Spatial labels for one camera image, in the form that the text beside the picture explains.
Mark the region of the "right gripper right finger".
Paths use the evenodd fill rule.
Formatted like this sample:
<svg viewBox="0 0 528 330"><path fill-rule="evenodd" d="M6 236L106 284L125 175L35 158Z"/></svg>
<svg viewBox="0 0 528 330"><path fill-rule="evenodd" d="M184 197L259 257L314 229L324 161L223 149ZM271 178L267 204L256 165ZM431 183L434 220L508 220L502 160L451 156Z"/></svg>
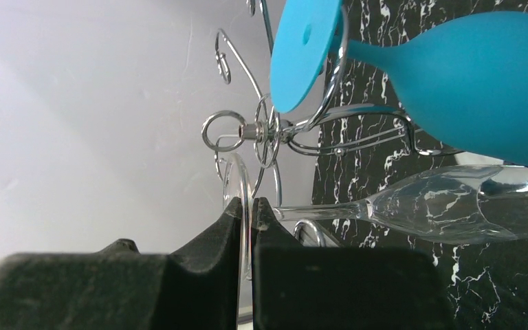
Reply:
<svg viewBox="0 0 528 330"><path fill-rule="evenodd" d="M305 247L254 202L255 329L454 329L430 259L406 248Z"/></svg>

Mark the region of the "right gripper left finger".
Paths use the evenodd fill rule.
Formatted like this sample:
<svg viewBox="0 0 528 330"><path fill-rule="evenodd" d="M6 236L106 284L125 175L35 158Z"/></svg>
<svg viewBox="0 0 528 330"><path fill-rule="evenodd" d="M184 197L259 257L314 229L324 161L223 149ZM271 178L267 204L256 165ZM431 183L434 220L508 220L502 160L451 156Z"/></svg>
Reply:
<svg viewBox="0 0 528 330"><path fill-rule="evenodd" d="M118 239L88 254L0 262L0 329L235 329L243 206L170 254Z"/></svg>

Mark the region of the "clear champagne flute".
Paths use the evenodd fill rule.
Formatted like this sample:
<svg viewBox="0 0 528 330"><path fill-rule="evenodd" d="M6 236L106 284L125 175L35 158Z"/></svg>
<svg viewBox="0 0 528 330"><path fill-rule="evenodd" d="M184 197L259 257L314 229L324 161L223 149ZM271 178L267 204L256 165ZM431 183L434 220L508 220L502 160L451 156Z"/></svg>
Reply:
<svg viewBox="0 0 528 330"><path fill-rule="evenodd" d="M472 327L528 324L528 168L454 165L426 170L371 196L276 207L279 221L347 219L429 241L451 314Z"/></svg>

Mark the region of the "blue plastic wine glass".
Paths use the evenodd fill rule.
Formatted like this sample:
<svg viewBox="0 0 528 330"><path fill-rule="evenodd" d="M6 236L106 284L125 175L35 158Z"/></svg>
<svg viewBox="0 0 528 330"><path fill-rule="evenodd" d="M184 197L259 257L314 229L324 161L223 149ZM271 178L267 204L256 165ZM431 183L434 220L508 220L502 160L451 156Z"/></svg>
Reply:
<svg viewBox="0 0 528 330"><path fill-rule="evenodd" d="M462 151L528 166L528 12L462 16L409 41L351 40L341 1L287 1L269 74L281 113L307 96L328 54L386 73L408 115Z"/></svg>

